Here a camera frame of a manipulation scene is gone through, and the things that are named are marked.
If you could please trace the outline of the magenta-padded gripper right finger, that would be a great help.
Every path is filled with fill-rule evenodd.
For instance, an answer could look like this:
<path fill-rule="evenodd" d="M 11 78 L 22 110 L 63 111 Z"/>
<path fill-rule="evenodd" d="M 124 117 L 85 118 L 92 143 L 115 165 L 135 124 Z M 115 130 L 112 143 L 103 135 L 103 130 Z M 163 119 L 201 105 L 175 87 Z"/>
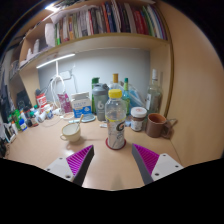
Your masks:
<path fill-rule="evenodd" d="M 183 166 L 168 154 L 157 154 L 137 144 L 132 145 L 132 155 L 145 185 L 183 169 Z"/>

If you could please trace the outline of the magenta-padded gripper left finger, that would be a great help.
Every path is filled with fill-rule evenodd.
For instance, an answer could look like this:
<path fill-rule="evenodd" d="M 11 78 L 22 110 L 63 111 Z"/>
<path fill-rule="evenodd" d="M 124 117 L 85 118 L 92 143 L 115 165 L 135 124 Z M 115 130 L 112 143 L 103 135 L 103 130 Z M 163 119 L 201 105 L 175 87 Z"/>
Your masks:
<path fill-rule="evenodd" d="M 81 186 L 93 157 L 94 146 L 90 145 L 67 158 L 56 159 L 46 171 Z"/>

